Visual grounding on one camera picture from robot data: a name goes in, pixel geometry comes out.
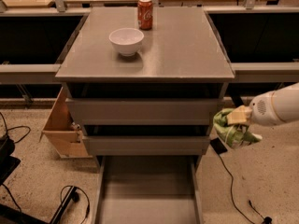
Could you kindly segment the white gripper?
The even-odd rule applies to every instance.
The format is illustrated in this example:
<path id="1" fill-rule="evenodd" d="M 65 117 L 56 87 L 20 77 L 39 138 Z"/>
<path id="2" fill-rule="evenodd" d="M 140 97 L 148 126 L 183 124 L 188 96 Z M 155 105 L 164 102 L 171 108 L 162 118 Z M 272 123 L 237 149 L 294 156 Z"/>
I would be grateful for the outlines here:
<path id="1" fill-rule="evenodd" d="M 252 99 L 249 106 L 241 105 L 234 109 L 227 115 L 227 124 L 248 125 L 252 120 L 254 123 L 263 126 L 274 125 L 276 116 L 272 106 L 272 95 L 272 91 L 258 95 Z"/>

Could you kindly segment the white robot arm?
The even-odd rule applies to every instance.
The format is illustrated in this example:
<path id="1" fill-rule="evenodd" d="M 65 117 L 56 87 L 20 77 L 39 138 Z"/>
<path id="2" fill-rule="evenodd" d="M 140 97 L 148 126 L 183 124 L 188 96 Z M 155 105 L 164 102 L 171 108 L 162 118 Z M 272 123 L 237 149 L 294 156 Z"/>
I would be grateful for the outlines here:
<path id="1" fill-rule="evenodd" d="M 275 126 L 299 120 L 299 83 L 258 95 L 230 112 L 227 123 Z"/>

